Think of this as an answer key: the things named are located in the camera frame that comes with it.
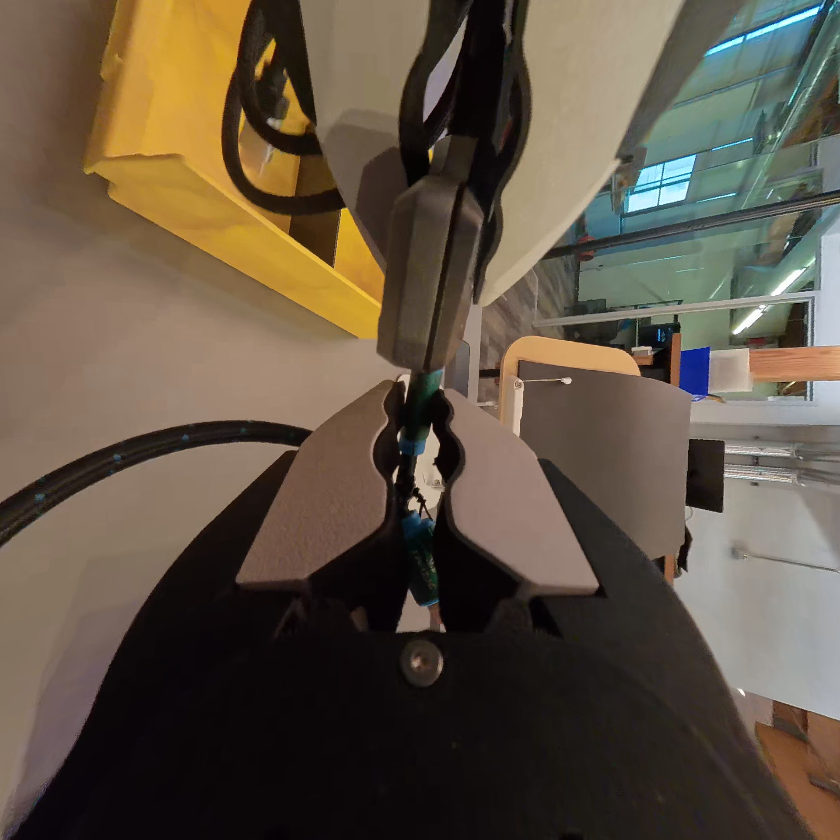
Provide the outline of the white foam block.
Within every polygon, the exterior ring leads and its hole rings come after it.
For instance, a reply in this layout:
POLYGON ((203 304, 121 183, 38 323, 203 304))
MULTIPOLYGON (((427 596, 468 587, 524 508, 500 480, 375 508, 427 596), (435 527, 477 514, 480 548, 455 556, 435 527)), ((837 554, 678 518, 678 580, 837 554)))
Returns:
POLYGON ((750 349, 711 350, 709 354, 708 393, 724 395, 753 390, 750 349))

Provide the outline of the grey desk divider panel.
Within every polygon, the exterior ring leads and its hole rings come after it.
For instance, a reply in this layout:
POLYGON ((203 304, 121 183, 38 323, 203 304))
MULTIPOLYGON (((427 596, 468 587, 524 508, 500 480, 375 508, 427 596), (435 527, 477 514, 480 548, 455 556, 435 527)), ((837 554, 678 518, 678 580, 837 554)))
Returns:
POLYGON ((520 437, 649 559, 685 540, 690 395, 640 375, 522 360, 520 437))

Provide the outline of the small blue box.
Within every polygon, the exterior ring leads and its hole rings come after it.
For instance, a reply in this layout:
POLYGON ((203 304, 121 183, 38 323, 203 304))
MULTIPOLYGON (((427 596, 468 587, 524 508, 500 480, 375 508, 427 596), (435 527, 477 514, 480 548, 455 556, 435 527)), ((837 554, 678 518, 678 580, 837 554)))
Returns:
POLYGON ((682 350, 679 355, 679 388, 694 401, 709 394, 711 349, 682 350))

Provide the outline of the metal conduit with box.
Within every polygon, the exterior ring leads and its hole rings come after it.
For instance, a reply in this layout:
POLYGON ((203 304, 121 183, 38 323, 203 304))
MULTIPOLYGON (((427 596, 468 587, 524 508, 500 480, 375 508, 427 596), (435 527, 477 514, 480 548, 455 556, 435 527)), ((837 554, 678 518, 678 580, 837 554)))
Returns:
POLYGON ((829 574, 836 574, 839 575, 839 569, 815 564, 815 563, 807 563, 807 562, 800 562, 795 560, 787 560, 777 557, 772 557, 764 554, 753 553, 749 550, 745 549, 742 545, 733 543, 731 545, 731 557, 736 561, 746 562, 746 561, 762 561, 766 563, 774 563, 774 564, 783 564, 792 566, 796 569, 801 570, 811 570, 811 571, 820 571, 826 572, 829 574))

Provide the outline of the light wood board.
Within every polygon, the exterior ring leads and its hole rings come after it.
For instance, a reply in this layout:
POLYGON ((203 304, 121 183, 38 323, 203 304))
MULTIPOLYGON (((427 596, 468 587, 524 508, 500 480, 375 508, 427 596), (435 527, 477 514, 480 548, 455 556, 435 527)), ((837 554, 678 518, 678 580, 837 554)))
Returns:
POLYGON ((521 362, 533 362, 585 371, 625 374, 639 377, 635 359, 623 350, 586 343, 575 343, 540 336, 516 340, 500 360, 498 419, 511 430, 512 378, 518 377, 521 362))

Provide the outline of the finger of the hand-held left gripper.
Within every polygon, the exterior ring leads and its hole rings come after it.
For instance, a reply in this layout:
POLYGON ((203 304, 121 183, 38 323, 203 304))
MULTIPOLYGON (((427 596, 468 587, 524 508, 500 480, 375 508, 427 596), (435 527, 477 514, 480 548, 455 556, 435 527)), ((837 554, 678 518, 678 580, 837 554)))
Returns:
POLYGON ((478 295, 488 306, 574 224, 617 152, 683 6, 680 1, 528 2, 522 53, 527 139, 500 196, 500 242, 478 295))
POLYGON ((302 2, 321 150, 384 270, 442 270, 454 142, 427 158, 427 81, 454 39, 453 2, 302 2))

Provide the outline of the yellow plastic bin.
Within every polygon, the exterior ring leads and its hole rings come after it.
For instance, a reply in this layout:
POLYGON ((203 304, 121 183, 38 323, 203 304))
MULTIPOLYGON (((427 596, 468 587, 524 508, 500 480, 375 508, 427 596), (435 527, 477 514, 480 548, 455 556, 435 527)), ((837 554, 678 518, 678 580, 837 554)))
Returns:
POLYGON ((116 2, 85 172, 111 199, 353 336, 371 340, 383 274, 349 211, 257 208, 224 168, 222 118, 247 2, 116 2))

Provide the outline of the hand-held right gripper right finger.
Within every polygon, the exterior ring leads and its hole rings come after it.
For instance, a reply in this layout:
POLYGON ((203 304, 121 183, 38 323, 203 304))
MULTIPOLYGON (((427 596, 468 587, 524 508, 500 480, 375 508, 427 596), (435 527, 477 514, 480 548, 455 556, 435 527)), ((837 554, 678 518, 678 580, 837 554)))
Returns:
POLYGON ((438 391, 433 429, 455 536, 526 595, 593 595, 598 580, 529 446, 457 391, 438 391))

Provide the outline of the black railing bar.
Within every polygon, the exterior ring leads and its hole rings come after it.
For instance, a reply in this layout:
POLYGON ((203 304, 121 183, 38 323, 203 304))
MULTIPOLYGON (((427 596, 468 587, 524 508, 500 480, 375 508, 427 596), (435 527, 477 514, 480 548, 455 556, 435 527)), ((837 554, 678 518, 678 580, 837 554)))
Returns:
POLYGON ((619 234, 612 237, 597 238, 552 248, 542 259, 559 259, 566 256, 595 254, 606 249, 620 248, 628 245, 646 244, 673 236, 701 233, 712 229, 728 227, 737 224, 759 222, 772 217, 799 214, 832 207, 839 204, 839 190, 824 192, 801 198, 792 198, 784 202, 747 207, 738 211, 722 213, 707 217, 650 227, 636 232, 619 234))

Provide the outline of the black monitor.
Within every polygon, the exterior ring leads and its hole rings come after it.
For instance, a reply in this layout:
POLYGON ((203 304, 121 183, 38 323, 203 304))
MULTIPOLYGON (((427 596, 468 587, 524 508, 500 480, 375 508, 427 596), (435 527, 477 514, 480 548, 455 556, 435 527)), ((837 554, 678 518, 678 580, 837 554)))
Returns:
POLYGON ((723 512, 726 444, 722 440, 692 438, 688 442, 686 506, 723 512))

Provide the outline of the wooden beam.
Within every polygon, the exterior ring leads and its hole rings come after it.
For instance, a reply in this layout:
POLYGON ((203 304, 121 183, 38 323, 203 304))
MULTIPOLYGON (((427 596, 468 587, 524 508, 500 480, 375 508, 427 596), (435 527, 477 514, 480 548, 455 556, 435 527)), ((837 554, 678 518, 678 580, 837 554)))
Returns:
POLYGON ((750 349, 754 382, 838 382, 840 347, 750 349))

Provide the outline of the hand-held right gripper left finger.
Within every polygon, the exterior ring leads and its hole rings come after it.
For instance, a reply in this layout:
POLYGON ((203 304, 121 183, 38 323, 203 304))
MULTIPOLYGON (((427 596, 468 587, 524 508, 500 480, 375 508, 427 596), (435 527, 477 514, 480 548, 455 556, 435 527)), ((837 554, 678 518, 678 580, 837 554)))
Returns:
POLYGON ((236 583, 299 587, 385 525, 400 458, 404 383, 385 380, 299 447, 236 583))

